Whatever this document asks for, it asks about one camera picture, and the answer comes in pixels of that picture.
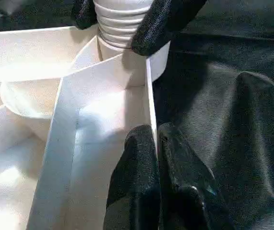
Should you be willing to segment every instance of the black rubber glove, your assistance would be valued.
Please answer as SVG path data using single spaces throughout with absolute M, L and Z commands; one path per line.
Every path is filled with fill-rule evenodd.
M 158 139 L 164 230 L 233 230 L 212 173 L 185 138 L 166 123 Z
M 206 0 L 154 0 L 134 36 L 131 48 L 149 56 L 168 43 L 196 16 Z M 72 18 L 85 29 L 97 22 L 93 0 L 75 0 Z
M 110 180 L 105 230 L 157 230 L 160 209 L 158 163 L 151 127 L 134 128 Z

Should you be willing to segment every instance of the gloved hand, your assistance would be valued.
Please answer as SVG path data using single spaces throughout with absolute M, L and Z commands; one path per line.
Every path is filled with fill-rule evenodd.
M 149 56 L 168 43 L 196 16 L 206 0 L 154 0 L 132 39 L 132 50 Z M 72 18 L 86 29 L 97 23 L 93 0 L 75 0 Z
M 112 173 L 104 230 L 157 230 L 160 185 L 149 125 L 134 128 Z

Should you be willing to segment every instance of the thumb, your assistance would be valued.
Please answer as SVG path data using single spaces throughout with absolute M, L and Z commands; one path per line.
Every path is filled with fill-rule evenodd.
M 132 39 L 132 50 L 149 56 L 168 43 L 196 16 L 206 0 L 154 0 Z

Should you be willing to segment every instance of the black fabric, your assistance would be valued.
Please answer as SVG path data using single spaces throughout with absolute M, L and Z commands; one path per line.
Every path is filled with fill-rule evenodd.
M 73 0 L 0 0 L 0 31 L 72 25 Z
M 181 133 L 165 123 L 158 140 L 164 229 L 234 229 L 214 176 Z
M 110 180 L 106 230 L 157 230 L 160 185 L 151 127 L 126 137 L 124 152 Z
M 154 98 L 158 125 L 173 122 L 213 172 L 234 227 L 274 230 L 274 40 L 182 34 Z
M 168 43 L 194 19 L 206 0 L 154 0 L 132 39 L 132 50 L 149 56 Z
M 97 23 L 93 0 L 75 0 L 71 15 L 76 27 L 80 29 Z
M 207 1 L 185 33 L 274 38 L 274 0 Z

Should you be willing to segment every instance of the white box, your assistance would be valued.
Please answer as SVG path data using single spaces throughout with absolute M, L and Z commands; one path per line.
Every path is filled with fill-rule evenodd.
M 152 76 L 166 60 L 104 60 L 96 30 L 0 33 L 0 228 L 25 229 L 33 199 L 28 230 L 102 229 L 127 133 L 149 124 L 156 140 Z

